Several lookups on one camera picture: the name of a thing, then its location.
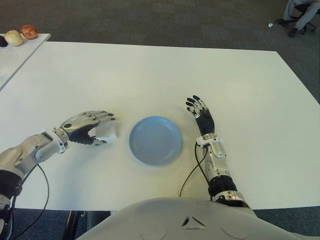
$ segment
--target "white onion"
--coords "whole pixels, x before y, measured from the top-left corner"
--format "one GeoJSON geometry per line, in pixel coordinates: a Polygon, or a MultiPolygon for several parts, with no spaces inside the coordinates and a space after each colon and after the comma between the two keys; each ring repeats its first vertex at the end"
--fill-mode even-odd
{"type": "Polygon", "coordinates": [[[17,46],[19,46],[19,45],[24,43],[24,40],[22,39],[22,36],[16,30],[8,31],[4,35],[4,38],[5,38],[5,40],[7,41],[8,44],[10,44],[10,45],[12,45],[14,47],[17,47],[17,46]]]}

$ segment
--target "person's leg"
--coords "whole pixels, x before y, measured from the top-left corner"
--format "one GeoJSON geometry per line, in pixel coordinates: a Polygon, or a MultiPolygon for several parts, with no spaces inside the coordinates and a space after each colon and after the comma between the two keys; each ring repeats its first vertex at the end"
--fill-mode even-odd
{"type": "Polygon", "coordinates": [[[294,8],[296,5],[305,4],[308,0],[288,0],[288,3],[286,4],[282,19],[285,21],[291,20],[291,14],[294,11],[294,8]]]}
{"type": "Polygon", "coordinates": [[[311,19],[316,15],[317,11],[320,9],[320,1],[313,1],[308,7],[305,14],[296,22],[295,28],[301,30],[304,26],[311,21],[311,19]]]}

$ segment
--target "plastic plate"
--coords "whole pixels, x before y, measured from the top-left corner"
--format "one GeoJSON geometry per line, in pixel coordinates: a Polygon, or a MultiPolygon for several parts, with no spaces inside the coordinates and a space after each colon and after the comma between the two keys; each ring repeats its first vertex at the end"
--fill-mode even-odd
{"type": "Polygon", "coordinates": [[[179,128],[169,119],[150,116],[132,129],[129,145],[133,155],[148,165],[164,165],[173,161],[181,150],[179,128]]]}

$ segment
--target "white table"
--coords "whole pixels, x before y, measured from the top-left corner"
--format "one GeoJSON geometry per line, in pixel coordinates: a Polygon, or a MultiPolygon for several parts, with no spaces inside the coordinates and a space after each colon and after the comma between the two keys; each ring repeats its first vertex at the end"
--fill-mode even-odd
{"type": "Polygon", "coordinates": [[[28,60],[28,58],[38,49],[38,47],[47,41],[51,35],[40,33],[35,39],[28,40],[22,34],[23,44],[20,46],[0,47],[0,91],[28,60]]]}
{"type": "MultiPolygon", "coordinates": [[[[185,106],[193,94],[210,108],[233,180],[253,209],[320,205],[320,107],[272,51],[44,42],[0,93],[0,148],[80,112],[107,110],[117,117],[113,143],[72,143],[42,163],[48,208],[119,210],[176,197],[196,164],[200,133],[185,106]],[[132,127],[148,116],[180,128],[182,151],[170,165],[144,165],[129,149],[132,127]]],[[[16,206],[40,209],[46,195],[36,170],[16,206]]],[[[209,198],[199,170],[183,196],[209,198]]]]}

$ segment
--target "wire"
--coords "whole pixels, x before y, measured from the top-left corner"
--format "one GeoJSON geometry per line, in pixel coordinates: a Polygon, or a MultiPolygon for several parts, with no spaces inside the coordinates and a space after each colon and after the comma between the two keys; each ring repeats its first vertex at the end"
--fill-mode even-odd
{"type": "Polygon", "coordinates": [[[11,238],[11,235],[12,235],[12,232],[13,232],[13,228],[14,228],[14,225],[13,225],[13,219],[14,219],[14,212],[11,211],[10,213],[10,228],[9,228],[9,233],[8,235],[6,236],[5,240],[10,240],[11,238]]]}
{"type": "Polygon", "coordinates": [[[190,178],[190,176],[194,173],[194,171],[197,169],[197,167],[200,167],[200,168],[201,168],[200,164],[205,160],[205,158],[206,158],[206,156],[207,156],[207,153],[208,153],[208,148],[206,148],[206,151],[205,151],[205,154],[204,154],[202,160],[201,160],[200,162],[198,162],[198,157],[197,157],[197,152],[196,152],[197,143],[195,143],[195,146],[196,146],[196,147],[195,147],[195,149],[194,149],[194,153],[195,153],[195,157],[196,157],[195,159],[197,160],[197,165],[192,169],[192,171],[191,171],[191,172],[189,173],[189,175],[186,177],[186,179],[185,179],[185,181],[184,181],[184,183],[183,183],[183,185],[182,185],[182,187],[181,187],[181,190],[180,190],[180,193],[179,193],[179,197],[181,197],[182,191],[183,191],[183,189],[184,189],[184,187],[185,187],[188,179],[190,178]]]}
{"type": "MultiPolygon", "coordinates": [[[[26,231],[28,231],[29,228],[31,228],[38,220],[39,218],[44,214],[45,210],[46,210],[46,207],[47,207],[47,204],[48,204],[48,201],[49,201],[49,196],[50,196],[50,188],[49,188],[49,181],[48,181],[48,178],[46,176],[46,173],[45,171],[42,169],[42,167],[37,164],[33,167],[33,169],[31,169],[31,171],[25,176],[25,178],[23,179],[21,185],[23,185],[25,183],[25,181],[27,180],[27,178],[29,177],[29,175],[31,174],[31,172],[36,168],[36,167],[39,167],[39,169],[41,170],[41,172],[43,173],[43,176],[45,178],[45,181],[46,181],[46,187],[47,187],[47,197],[46,197],[46,201],[45,201],[45,205],[41,211],[41,213],[39,214],[39,216],[26,228],[24,229],[21,233],[19,233],[16,237],[13,238],[13,240],[16,240],[18,239],[22,234],[24,234],[26,231]]],[[[16,196],[13,197],[13,200],[12,200],[12,212],[14,213],[15,211],[15,205],[16,205],[16,196]]],[[[12,232],[13,232],[13,228],[14,228],[14,218],[13,218],[14,214],[12,214],[12,232]]]]}
{"type": "Polygon", "coordinates": [[[208,178],[207,178],[204,170],[202,169],[202,167],[201,167],[201,165],[200,165],[200,162],[199,162],[199,160],[198,160],[198,157],[197,157],[197,146],[198,146],[198,144],[197,144],[197,142],[195,142],[195,145],[194,145],[195,160],[196,160],[196,162],[198,163],[198,166],[199,166],[199,168],[200,168],[200,170],[201,170],[201,172],[202,172],[202,174],[203,174],[203,176],[204,176],[204,178],[205,178],[205,180],[206,180],[206,183],[209,185],[209,180],[208,180],[208,178]]]}

